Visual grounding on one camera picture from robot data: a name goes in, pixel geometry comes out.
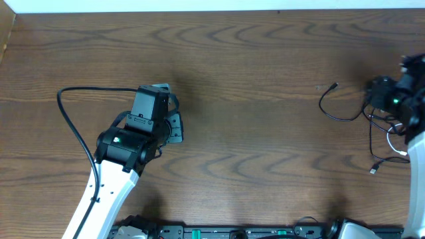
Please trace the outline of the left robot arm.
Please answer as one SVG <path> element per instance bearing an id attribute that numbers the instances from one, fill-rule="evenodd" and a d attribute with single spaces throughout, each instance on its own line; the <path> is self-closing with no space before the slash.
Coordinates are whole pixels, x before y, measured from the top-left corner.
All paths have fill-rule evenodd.
<path id="1" fill-rule="evenodd" d="M 183 141 L 179 101 L 168 84 L 141 85 L 134 91 L 132 109 L 120 113 L 98 136 L 91 153 L 62 105 L 64 91 L 57 93 L 58 107 L 87 154 L 91 172 L 63 236 L 107 238 L 145 166 L 159 158 L 166 145 Z"/>

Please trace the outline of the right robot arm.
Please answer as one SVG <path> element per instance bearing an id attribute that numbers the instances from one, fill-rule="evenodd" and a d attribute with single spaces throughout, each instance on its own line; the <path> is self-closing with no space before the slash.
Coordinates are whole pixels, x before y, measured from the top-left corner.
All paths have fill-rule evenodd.
<path id="1" fill-rule="evenodd" d="M 424 237 L 424 55 L 405 56 L 402 76 L 379 76 L 367 84 L 367 102 L 405 127 L 410 158 L 410 202 L 402 238 Z"/>

